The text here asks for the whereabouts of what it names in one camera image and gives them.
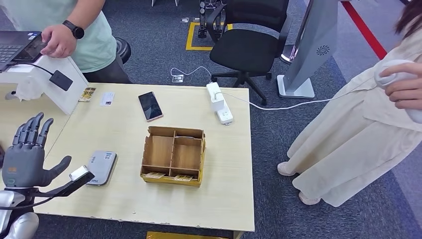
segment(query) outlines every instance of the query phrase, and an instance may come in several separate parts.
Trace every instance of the white cable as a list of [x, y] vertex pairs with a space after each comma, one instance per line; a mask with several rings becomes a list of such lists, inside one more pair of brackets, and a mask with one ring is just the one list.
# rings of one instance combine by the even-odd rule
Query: white cable
[[234, 97], [234, 98], [236, 98], [236, 99], [238, 99], [238, 100], [241, 100], [241, 101], [243, 101], [243, 102], [246, 102], [246, 103], [248, 103], [248, 104], [250, 104], [250, 105], [252, 105], [252, 106], [255, 106], [256, 108], [258, 108], [258, 109], [260, 109], [260, 110], [264, 110], [264, 111], [289, 110], [289, 109], [292, 109], [292, 108], [295, 108], [295, 107], [298, 107], [298, 106], [307, 105], [307, 104], [311, 104], [311, 103], [318, 103], [318, 102], [325, 102], [325, 101], [332, 101], [332, 100], [336, 100], [336, 99], [338, 99], [338, 98], [340, 98], [340, 97], [343, 97], [343, 96], [345, 96], [345, 95], [349, 94], [350, 92], [352, 92], [352, 91], [356, 90], [358, 87], [360, 87], [360, 86], [361, 86], [361, 85], [363, 85], [364, 83], [366, 83], [366, 81], [364, 81], [363, 83], [359, 84], [357, 87], [355, 87], [354, 89], [352, 89], [351, 91], [349, 91], [349, 92], [347, 92], [347, 93], [345, 93], [345, 94], [343, 94], [343, 95], [341, 95], [341, 96], [337, 96], [337, 97], [334, 97], [334, 98], [331, 98], [331, 99], [326, 99], [326, 100], [320, 100], [320, 101], [308, 101], [308, 102], [303, 102], [303, 103], [300, 103], [300, 104], [297, 104], [297, 105], [294, 105], [294, 106], [290, 106], [290, 107], [286, 107], [286, 108], [275, 108], [275, 109], [262, 108], [262, 107], [257, 106], [257, 105], [256, 105], [256, 104], [254, 104], [254, 103], [251, 103], [251, 102], [246, 101], [246, 100], [244, 100], [244, 99], [241, 99], [241, 98], [239, 98], [239, 97], [232, 96], [231, 94], [227, 94], [227, 93], [223, 93], [223, 92], [217, 92], [217, 93], [215, 93], [215, 94], [214, 94], [214, 97], [216, 97], [216, 95], [217, 95], [217, 94], [224, 94], [224, 95], [228, 95], [228, 96]]
[[207, 68], [205, 68], [205, 67], [203, 67], [203, 66], [200, 66], [200, 67], [196, 68], [194, 71], [192, 71], [192, 72], [191, 72], [191, 73], [189, 73], [189, 74], [186, 74], [185, 72], [183, 72], [183, 71], [181, 71], [181, 70], [179, 70], [179, 69], [177, 69], [177, 68], [173, 67], [173, 68], [170, 70], [170, 75], [174, 77], [175, 75], [173, 75], [173, 70], [177, 70], [177, 71], [179, 71], [180, 73], [183, 73], [184, 75], [187, 75], [187, 76], [188, 76], [188, 75], [193, 74], [195, 71], [199, 70], [200, 68], [204, 68], [204, 69], [208, 72], [208, 74], [210, 75], [210, 77], [212, 77], [211, 72], [210, 72]]

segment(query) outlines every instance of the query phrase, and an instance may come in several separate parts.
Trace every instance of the chair armrest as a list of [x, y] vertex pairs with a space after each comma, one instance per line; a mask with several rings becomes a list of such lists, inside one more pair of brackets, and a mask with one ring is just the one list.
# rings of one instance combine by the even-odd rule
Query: chair armrest
[[284, 21], [283, 27], [280, 31], [280, 36], [278, 37], [277, 54], [275, 58], [280, 57], [280, 55], [283, 53], [284, 46], [286, 45], [287, 35], [289, 34], [291, 25], [292, 19], [290, 17], [286, 17], [286, 20]]
[[215, 10], [207, 18], [207, 24], [206, 24], [207, 31], [210, 34], [210, 37], [214, 43], [218, 41], [218, 38], [214, 34], [214, 22], [215, 22], [215, 19], [218, 17], [218, 15], [223, 11], [226, 5], [227, 4], [221, 4], [220, 6], [215, 8]]

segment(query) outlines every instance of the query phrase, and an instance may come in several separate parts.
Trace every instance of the beige dress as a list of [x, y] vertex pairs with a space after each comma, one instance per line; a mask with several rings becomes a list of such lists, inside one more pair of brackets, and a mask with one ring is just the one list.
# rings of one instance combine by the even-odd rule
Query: beige dress
[[403, 40], [374, 67], [362, 72], [329, 102], [287, 152], [293, 185], [310, 198], [338, 207], [388, 172], [422, 140], [422, 124], [376, 87], [374, 71], [394, 59], [422, 62], [422, 31]]

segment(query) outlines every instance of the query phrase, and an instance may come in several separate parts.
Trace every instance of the gray power bank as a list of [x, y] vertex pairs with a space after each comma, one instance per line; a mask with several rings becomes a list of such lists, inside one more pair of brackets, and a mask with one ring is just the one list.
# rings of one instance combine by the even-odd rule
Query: gray power bank
[[104, 185], [110, 178], [117, 154], [111, 151], [95, 151], [88, 162], [88, 169], [94, 174], [94, 178], [87, 184]]

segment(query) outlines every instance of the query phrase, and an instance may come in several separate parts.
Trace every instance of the white power strip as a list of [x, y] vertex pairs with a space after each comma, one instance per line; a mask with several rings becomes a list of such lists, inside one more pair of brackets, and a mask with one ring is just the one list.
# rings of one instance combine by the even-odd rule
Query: white power strip
[[222, 124], [229, 125], [233, 122], [233, 115], [228, 108], [227, 102], [221, 93], [217, 82], [207, 84], [208, 94], [210, 95], [211, 108], [218, 116]]

